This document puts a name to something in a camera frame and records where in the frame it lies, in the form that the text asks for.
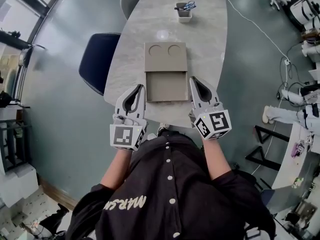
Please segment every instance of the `scissors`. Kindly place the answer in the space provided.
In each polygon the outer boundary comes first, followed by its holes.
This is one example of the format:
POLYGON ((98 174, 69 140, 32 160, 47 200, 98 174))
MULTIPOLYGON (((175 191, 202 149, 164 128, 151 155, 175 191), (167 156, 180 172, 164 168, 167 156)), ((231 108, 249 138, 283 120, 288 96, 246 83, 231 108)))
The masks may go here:
POLYGON ((195 1, 189 1, 185 4, 185 6, 183 8, 175 7, 174 9, 178 10, 178 11, 190 11, 191 9, 193 9, 195 7, 196 7, 195 1))

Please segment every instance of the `black shirt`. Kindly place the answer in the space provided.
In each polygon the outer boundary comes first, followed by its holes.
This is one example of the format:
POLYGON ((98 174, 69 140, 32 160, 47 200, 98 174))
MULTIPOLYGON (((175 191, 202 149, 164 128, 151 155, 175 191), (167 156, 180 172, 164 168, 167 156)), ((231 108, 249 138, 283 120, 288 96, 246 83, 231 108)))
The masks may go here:
POLYGON ((205 156, 181 134, 141 144, 113 191, 94 186, 75 207, 66 239, 243 240, 245 222, 275 237, 253 184, 232 171, 211 180, 205 156))

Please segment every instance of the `marble table top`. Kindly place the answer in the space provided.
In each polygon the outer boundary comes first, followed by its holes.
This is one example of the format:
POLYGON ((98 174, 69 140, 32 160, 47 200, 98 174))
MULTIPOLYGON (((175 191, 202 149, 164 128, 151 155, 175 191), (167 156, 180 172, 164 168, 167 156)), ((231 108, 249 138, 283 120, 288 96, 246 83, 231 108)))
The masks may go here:
MULTIPOLYGON (((184 42, 188 76, 205 79, 217 88, 227 42, 225 0, 194 0, 189 23, 179 23, 176 2, 191 0, 140 0, 128 19, 115 49, 106 81, 104 100, 116 105, 128 88, 146 84, 144 43, 184 42)), ((144 117, 180 127, 191 127, 190 101, 146 103, 144 117)))

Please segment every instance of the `pen holder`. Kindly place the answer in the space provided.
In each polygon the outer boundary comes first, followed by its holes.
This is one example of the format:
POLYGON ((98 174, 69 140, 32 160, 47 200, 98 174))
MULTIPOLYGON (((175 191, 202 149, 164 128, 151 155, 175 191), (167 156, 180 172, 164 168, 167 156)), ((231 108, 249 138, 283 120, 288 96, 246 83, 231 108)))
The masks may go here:
MULTIPOLYGON (((186 2, 177 2, 175 3, 175 7, 183 8, 186 4, 186 2)), ((178 22, 180 23, 188 23, 192 18, 191 10, 177 10, 176 13, 178 22)))

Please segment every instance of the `gray floor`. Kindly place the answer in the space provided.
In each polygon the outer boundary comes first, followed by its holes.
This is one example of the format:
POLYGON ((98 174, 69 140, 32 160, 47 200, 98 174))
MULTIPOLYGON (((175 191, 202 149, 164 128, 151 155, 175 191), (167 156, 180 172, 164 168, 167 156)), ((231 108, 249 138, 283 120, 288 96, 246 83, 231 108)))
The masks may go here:
MULTIPOLYGON (((268 0, 231 1, 284 52, 299 41, 298 31, 268 0)), ((75 199, 99 182, 116 153, 109 145, 114 107, 83 82, 78 68, 92 34, 121 32, 125 23, 119 0, 59 0, 35 39, 47 50, 37 48, 32 55, 22 92, 22 102, 31 106, 32 164, 42 177, 75 199)), ((292 49, 290 58, 301 80, 310 80, 311 63, 299 46, 292 49)), ((229 162, 250 173, 257 165, 244 157, 257 143, 253 126, 263 125, 265 105, 279 104, 280 59, 270 41, 228 4, 226 53, 217 91, 229 109, 233 129, 220 143, 229 162)), ((297 80, 293 75, 290 83, 297 80)), ((290 105, 283 101, 281 107, 290 105)), ((149 123, 148 132, 155 132, 158 123, 149 123)), ((277 132, 286 135, 290 129, 290 125, 276 126, 277 132)), ((188 129, 179 130, 190 134, 188 129)), ((192 136, 200 144, 199 136, 192 136)), ((280 162, 285 149, 285 143, 274 139, 268 157, 280 162)), ((276 172, 261 167, 255 175, 272 184, 276 172)))

